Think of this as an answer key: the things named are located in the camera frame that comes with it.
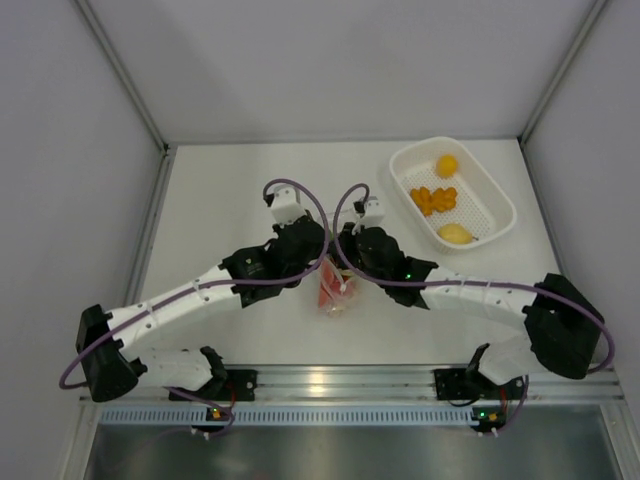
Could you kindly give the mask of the clear zip top bag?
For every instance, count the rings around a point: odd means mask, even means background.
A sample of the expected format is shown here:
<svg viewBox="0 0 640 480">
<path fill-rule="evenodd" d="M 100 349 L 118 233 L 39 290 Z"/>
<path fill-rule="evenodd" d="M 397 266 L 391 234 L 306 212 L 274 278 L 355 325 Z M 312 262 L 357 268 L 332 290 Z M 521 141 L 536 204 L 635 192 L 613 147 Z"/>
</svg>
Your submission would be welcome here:
<svg viewBox="0 0 640 480">
<path fill-rule="evenodd" d="M 331 232 L 329 249 L 318 269 L 318 310 L 328 316 L 337 317 L 353 307 L 359 296 L 359 278 L 339 263 Z"/>
</svg>

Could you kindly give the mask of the yellow fake pear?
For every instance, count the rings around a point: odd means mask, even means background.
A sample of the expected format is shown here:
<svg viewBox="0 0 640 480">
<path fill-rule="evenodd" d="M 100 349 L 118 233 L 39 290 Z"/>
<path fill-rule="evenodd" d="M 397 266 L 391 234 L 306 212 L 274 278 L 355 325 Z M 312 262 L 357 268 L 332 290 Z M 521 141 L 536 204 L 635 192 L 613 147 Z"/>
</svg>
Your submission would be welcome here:
<svg viewBox="0 0 640 480">
<path fill-rule="evenodd" d="M 438 236 L 443 241 L 454 245 L 467 245 L 478 240 L 469 230 L 457 223 L 449 223 L 440 227 Z"/>
</svg>

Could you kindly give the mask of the orange fake fruit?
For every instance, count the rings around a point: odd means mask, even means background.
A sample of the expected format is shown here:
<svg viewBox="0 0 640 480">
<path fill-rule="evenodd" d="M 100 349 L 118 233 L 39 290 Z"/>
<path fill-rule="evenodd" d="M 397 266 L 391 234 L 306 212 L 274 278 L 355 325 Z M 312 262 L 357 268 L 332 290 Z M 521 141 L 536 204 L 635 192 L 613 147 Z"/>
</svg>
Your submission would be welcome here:
<svg viewBox="0 0 640 480">
<path fill-rule="evenodd" d="M 412 189 L 410 198 L 423 216 L 431 216 L 434 212 L 445 213 L 453 210 L 457 205 L 458 192 L 455 188 L 437 188 L 430 191 L 426 187 Z"/>
</svg>

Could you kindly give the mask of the yellow fake lemon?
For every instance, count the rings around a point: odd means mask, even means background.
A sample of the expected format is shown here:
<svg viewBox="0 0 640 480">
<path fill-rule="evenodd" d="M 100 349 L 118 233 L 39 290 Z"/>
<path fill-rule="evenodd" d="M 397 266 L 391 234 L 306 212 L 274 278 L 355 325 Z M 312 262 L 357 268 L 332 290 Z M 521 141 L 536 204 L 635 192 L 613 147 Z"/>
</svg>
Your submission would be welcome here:
<svg viewBox="0 0 640 480">
<path fill-rule="evenodd" d="M 458 160 L 454 155 L 445 154 L 437 160 L 435 172 L 440 178 L 450 178 L 458 171 L 458 166 Z"/>
</svg>

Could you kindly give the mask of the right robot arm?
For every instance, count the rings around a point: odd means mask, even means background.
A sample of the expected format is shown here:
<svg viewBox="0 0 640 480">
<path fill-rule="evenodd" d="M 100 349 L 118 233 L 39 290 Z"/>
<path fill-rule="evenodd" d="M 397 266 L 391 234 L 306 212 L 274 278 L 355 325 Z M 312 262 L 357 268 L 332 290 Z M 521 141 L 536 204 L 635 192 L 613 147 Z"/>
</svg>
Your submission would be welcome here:
<svg viewBox="0 0 640 480">
<path fill-rule="evenodd" d="M 549 371 L 581 380 L 602 335 L 604 319 L 560 274 L 533 285 L 465 277 L 435 262 L 407 256 L 380 227 L 346 225 L 334 242 L 339 258 L 380 286 L 396 303 L 484 318 L 521 333 L 479 346 L 466 373 L 468 388 L 491 396 L 517 377 Z"/>
</svg>

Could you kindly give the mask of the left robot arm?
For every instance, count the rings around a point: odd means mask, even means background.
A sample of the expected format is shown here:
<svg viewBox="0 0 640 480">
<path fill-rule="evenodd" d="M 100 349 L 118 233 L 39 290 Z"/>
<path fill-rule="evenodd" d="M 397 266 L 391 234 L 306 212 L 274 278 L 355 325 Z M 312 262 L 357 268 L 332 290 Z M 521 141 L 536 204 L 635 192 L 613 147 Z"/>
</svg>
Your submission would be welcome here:
<svg viewBox="0 0 640 480">
<path fill-rule="evenodd" d="M 80 318 L 76 350 L 93 401 L 119 399 L 138 387 L 170 387 L 171 399 L 215 400 L 228 373 L 210 346 L 163 350 L 161 342 L 218 314 L 247 308 L 299 285 L 325 247 L 324 228 L 303 216 L 274 228 L 266 244 L 234 252 L 190 283 L 149 301 Z"/>
</svg>

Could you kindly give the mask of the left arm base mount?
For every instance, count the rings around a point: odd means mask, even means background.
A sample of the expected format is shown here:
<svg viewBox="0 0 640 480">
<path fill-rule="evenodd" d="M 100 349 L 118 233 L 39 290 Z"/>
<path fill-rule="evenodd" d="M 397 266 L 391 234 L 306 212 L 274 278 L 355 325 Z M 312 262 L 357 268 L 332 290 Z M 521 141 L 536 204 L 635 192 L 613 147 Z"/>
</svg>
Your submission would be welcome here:
<svg viewBox="0 0 640 480">
<path fill-rule="evenodd" d="M 255 400 L 257 380 L 257 370 L 231 368 L 226 370 L 224 379 L 215 377 L 198 390 L 178 388 L 178 391 L 216 403 L 232 400 L 253 402 Z"/>
</svg>

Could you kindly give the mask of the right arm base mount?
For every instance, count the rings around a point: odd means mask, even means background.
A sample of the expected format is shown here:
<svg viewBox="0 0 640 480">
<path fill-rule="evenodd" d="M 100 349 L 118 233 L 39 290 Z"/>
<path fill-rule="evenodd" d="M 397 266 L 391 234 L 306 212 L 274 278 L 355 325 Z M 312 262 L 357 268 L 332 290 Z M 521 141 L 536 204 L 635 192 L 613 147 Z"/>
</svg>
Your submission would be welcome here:
<svg viewBox="0 0 640 480">
<path fill-rule="evenodd" d="M 480 400 L 517 400 L 524 393 L 524 378 L 495 384 L 479 373 L 479 364 L 489 344 L 476 349 L 465 367 L 449 367 L 433 371 L 436 396 L 440 401 L 468 406 Z"/>
</svg>

